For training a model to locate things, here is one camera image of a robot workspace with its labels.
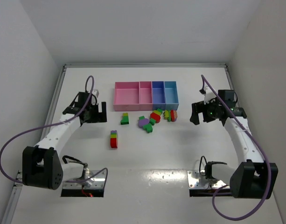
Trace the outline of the light blue bin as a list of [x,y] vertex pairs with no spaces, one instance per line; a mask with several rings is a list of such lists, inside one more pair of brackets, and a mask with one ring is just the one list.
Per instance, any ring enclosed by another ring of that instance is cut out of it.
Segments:
[[165,81],[165,101],[167,110],[176,110],[179,106],[177,85],[175,81]]

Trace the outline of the red lime purple lego cluster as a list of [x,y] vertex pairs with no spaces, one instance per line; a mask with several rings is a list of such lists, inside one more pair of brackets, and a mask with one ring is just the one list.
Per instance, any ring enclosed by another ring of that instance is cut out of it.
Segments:
[[168,122],[175,122],[178,118],[178,114],[176,110],[165,110],[164,111],[164,119]]

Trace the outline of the red oval lime lego cluster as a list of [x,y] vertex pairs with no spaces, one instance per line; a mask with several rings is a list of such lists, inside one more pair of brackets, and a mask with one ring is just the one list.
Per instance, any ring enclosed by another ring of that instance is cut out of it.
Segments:
[[158,108],[157,110],[154,110],[151,114],[150,114],[150,118],[155,120],[155,123],[159,123],[161,120],[161,115],[162,115],[162,110],[160,108]]

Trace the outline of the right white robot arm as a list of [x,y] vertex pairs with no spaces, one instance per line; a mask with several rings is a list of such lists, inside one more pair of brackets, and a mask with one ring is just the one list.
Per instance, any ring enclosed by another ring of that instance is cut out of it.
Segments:
[[268,181],[268,165],[250,138],[247,115],[242,107],[236,106],[235,92],[219,90],[215,95],[207,86],[200,92],[204,100],[192,104],[190,122],[198,125],[200,113],[206,123],[220,120],[231,138],[239,163],[237,168],[231,168],[226,162],[209,161],[203,175],[209,180],[223,181],[235,198],[262,198]]

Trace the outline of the large pink bin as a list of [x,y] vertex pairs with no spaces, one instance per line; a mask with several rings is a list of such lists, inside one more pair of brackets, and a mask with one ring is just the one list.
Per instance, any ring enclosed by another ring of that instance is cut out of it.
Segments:
[[114,111],[138,111],[139,82],[116,82],[114,88]]

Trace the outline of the green and lime lego stack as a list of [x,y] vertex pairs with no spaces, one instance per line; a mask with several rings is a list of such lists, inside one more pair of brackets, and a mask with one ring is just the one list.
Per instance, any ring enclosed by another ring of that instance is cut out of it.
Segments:
[[128,125],[129,124],[129,116],[128,116],[127,112],[122,114],[122,119],[120,121],[120,124],[121,125]]

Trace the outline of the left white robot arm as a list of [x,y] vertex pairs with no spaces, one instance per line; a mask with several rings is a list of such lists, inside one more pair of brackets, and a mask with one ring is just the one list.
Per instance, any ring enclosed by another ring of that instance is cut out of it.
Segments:
[[62,112],[59,124],[35,146],[22,153],[24,185],[56,190],[62,182],[91,187],[95,174],[87,163],[64,155],[59,157],[73,133],[86,123],[107,121],[106,102],[98,104],[98,90],[79,92]]

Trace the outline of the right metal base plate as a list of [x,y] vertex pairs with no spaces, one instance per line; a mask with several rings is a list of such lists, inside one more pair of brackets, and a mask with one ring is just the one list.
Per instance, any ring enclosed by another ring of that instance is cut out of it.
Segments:
[[188,189],[190,197],[206,197],[213,194],[225,183],[220,180],[206,179],[204,170],[188,170]]

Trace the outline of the purple oval green lego cluster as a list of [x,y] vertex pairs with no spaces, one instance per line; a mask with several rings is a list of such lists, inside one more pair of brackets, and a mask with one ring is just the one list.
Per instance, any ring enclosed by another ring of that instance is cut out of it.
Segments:
[[147,119],[144,116],[140,116],[138,120],[138,127],[145,130],[147,133],[151,133],[155,123],[156,121],[153,118]]

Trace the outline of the red lego brick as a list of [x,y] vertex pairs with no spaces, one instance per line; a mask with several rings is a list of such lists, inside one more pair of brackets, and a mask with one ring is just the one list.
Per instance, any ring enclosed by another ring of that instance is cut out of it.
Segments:
[[110,147],[113,149],[118,148],[118,139],[117,138],[110,138]]

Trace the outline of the small pink bin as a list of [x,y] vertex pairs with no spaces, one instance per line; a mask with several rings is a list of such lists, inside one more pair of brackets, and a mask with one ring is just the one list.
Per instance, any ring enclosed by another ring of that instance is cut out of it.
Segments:
[[142,81],[140,82],[140,110],[141,111],[151,111],[153,108],[153,98],[152,98],[152,82]]

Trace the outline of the purple-blue bin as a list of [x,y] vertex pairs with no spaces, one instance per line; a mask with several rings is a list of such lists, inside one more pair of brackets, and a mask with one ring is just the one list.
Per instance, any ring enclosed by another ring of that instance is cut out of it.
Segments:
[[153,109],[165,110],[165,88],[163,81],[152,81]]

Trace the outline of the metal base plate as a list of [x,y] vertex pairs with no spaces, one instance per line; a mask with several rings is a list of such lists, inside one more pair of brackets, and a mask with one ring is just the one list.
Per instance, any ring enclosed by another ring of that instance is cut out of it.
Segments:
[[87,169],[83,180],[75,179],[63,183],[61,197],[104,197],[108,168],[99,171]]
[[225,183],[220,180],[206,179],[204,170],[188,170],[188,189],[190,197],[206,197],[213,194]]

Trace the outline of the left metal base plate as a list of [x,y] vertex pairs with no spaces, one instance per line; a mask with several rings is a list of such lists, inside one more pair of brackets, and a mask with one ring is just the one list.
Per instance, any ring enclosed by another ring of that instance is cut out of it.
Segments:
[[75,179],[63,183],[61,197],[104,197],[108,168],[99,171],[87,169],[83,180]]

